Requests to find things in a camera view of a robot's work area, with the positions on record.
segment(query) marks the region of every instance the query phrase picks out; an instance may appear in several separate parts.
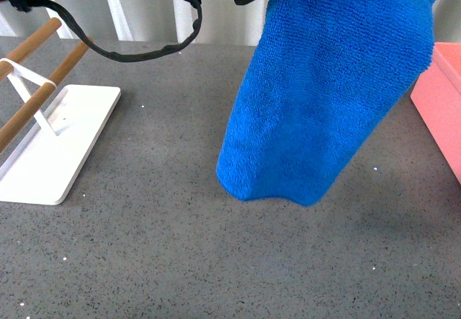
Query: white base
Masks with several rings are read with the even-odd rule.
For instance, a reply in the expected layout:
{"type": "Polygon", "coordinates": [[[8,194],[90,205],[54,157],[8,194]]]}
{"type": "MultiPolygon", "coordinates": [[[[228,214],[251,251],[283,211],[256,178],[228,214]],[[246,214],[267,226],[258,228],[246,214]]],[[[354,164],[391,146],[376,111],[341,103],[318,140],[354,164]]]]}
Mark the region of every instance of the white base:
{"type": "Polygon", "coordinates": [[[45,112],[56,135],[36,123],[0,167],[0,202],[60,204],[119,98],[118,87],[64,87],[45,112]]]}

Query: towel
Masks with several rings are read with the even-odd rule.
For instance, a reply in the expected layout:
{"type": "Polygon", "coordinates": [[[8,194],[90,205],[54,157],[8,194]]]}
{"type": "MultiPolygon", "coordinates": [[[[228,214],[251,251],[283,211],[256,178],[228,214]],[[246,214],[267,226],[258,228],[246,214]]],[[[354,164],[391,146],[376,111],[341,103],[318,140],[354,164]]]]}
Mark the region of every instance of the towel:
{"type": "Polygon", "coordinates": [[[217,165],[241,200],[318,202],[428,68],[435,0],[269,0],[217,165]]]}

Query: wooden rod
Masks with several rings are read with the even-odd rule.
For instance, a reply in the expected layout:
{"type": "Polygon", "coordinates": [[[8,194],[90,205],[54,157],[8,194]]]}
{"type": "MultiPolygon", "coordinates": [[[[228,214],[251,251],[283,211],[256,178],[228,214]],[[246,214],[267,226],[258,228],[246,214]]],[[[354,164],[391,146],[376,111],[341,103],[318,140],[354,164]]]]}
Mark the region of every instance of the wooden rod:
{"type": "MultiPolygon", "coordinates": [[[[19,47],[6,56],[11,61],[21,63],[40,47],[61,26],[58,18],[51,18],[40,29],[32,33],[19,47]]],[[[0,81],[13,71],[11,63],[0,62],[0,81]]]]}
{"type": "MultiPolygon", "coordinates": [[[[73,67],[88,50],[88,46],[80,42],[67,58],[50,75],[50,80],[59,85],[73,67]]],[[[0,153],[11,143],[21,129],[29,122],[40,107],[55,91],[54,85],[44,83],[11,119],[0,129],[0,153]]]]}

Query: table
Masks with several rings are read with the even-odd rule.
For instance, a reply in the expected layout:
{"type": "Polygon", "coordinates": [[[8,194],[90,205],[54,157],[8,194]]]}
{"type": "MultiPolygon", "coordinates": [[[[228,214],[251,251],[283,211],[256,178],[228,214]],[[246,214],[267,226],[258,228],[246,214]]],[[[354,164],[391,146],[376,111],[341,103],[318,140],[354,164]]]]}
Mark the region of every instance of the table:
{"type": "MultiPolygon", "coordinates": [[[[0,51],[21,41],[2,37],[0,51]]],[[[52,37],[24,65],[48,75],[75,44],[52,37]]],[[[461,316],[461,188],[408,95],[317,205],[221,188],[215,164],[253,51],[84,56],[63,86],[122,96],[63,204],[0,203],[0,318],[461,316]]],[[[2,82],[0,123],[19,105],[2,82]]]]}

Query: black cable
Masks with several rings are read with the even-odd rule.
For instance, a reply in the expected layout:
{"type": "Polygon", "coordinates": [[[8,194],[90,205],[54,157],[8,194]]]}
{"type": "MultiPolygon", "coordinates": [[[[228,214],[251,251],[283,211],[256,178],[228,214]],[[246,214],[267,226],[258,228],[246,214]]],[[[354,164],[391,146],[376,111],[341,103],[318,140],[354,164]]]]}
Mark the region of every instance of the black cable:
{"type": "Polygon", "coordinates": [[[91,49],[96,51],[98,54],[109,58],[111,60],[115,60],[118,62],[140,62],[140,61],[147,61],[153,60],[154,58],[161,58],[165,55],[170,55],[173,53],[177,53],[178,51],[183,50],[186,46],[188,46],[199,34],[200,28],[202,26],[202,7],[200,6],[200,2],[198,0],[184,0],[189,2],[198,13],[198,19],[196,19],[192,23],[192,34],[179,44],[174,45],[166,45],[165,47],[161,48],[160,50],[154,50],[149,53],[141,53],[141,54],[119,54],[116,52],[109,52],[104,49],[101,49],[97,45],[95,45],[88,37],[85,35],[85,32],[81,29],[79,24],[75,21],[72,15],[68,12],[67,9],[62,7],[60,4],[57,4],[54,1],[50,0],[24,0],[28,6],[30,7],[46,7],[52,9],[61,17],[61,19],[67,24],[69,29],[75,32],[75,34],[91,49]]]}

